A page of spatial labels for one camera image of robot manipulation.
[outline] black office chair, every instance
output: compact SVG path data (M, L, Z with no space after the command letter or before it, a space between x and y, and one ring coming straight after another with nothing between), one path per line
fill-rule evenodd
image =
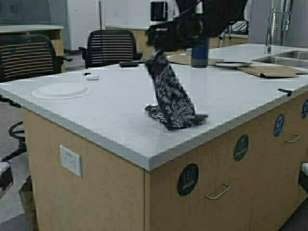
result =
M86 69L140 60L142 51L137 51L136 40L128 30L97 30L90 33L88 47L79 47Z
M0 82L61 73L64 60L72 61L65 56L56 56L50 39L44 35L2 35L0 37ZM20 108L20 105L1 95L0 101ZM0 162L7 162L26 152L26 140L23 135L25 132L16 130L22 124L23 122L19 122L9 129L9 135L19 141L18 149Z

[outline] stainless steel sink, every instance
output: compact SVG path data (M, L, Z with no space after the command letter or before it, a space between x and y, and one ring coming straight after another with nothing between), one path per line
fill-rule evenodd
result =
M304 52L304 51L291 51L291 52L276 55L276 56L282 57L282 58L308 60L308 52Z
M277 64L308 69L308 52L291 51L254 61L266 64Z

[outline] electrical outlet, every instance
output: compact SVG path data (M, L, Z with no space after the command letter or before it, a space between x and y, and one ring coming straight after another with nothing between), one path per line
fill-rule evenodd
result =
M61 156L61 164L63 167L65 167L75 175L82 177L80 155L60 145L60 156Z

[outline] plate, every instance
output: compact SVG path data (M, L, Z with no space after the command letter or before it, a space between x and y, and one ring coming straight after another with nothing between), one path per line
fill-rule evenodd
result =
M232 68L247 67L250 65L252 65L252 63L245 63L245 62L221 62L215 64L215 66L232 67Z
M40 87L32 95L45 100L64 100L87 95L91 88L79 83L53 83Z

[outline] brown paper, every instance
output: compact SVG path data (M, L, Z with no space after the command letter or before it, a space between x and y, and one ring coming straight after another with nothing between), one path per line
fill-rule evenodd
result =
M250 66L238 67L238 70L264 78L290 78L308 74L307 72L299 71L289 66Z
M192 57L190 55L176 54L172 55L169 58L169 62L174 64L183 64L183 65L191 65ZM223 59L208 59L208 65L214 65L215 63L221 63Z

